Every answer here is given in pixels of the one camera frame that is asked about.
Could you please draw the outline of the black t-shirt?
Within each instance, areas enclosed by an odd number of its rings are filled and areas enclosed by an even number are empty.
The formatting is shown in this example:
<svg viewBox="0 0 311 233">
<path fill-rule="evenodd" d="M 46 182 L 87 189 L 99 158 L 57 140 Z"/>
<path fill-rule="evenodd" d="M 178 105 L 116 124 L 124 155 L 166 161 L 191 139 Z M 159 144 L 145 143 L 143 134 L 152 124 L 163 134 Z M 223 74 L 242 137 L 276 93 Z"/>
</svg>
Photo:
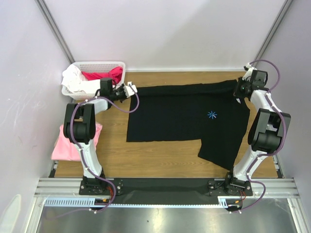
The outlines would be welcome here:
<svg viewBox="0 0 311 233">
<path fill-rule="evenodd" d="M 234 96 L 236 80 L 138 88 L 132 97 L 127 142 L 200 140 L 198 156 L 234 166 L 250 110 Z"/>
</svg>

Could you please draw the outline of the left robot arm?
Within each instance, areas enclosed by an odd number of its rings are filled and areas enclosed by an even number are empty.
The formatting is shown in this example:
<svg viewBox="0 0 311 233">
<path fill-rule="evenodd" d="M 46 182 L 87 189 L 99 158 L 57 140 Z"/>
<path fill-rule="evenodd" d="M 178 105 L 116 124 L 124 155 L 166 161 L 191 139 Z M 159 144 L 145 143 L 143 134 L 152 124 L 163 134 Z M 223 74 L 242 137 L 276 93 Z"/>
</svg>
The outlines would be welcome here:
<svg viewBox="0 0 311 233">
<path fill-rule="evenodd" d="M 106 180 L 96 154 L 96 114 L 110 109 L 115 101 L 123 102 L 137 92 L 132 82 L 113 86 L 110 78 L 100 81 L 100 88 L 95 94 L 81 103 L 66 106 L 63 134 L 77 149 L 84 170 L 80 195 L 102 195 L 113 186 Z"/>
</svg>

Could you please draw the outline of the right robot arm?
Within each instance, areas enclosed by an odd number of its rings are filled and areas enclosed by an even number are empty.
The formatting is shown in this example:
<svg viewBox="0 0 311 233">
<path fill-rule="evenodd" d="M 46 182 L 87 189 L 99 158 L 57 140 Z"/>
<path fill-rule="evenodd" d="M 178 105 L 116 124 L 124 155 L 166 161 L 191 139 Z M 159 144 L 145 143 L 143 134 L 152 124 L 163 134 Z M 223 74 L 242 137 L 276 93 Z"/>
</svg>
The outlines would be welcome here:
<svg viewBox="0 0 311 233">
<path fill-rule="evenodd" d="M 258 166 L 283 148 L 291 121 L 290 114 L 276 106 L 271 91 L 265 87 L 268 73 L 252 66 L 245 66 L 244 70 L 245 74 L 238 78 L 234 95 L 247 98 L 257 114 L 247 138 L 249 148 L 233 167 L 233 178 L 224 182 L 224 191 L 229 195 L 251 188 L 251 177 Z"/>
</svg>

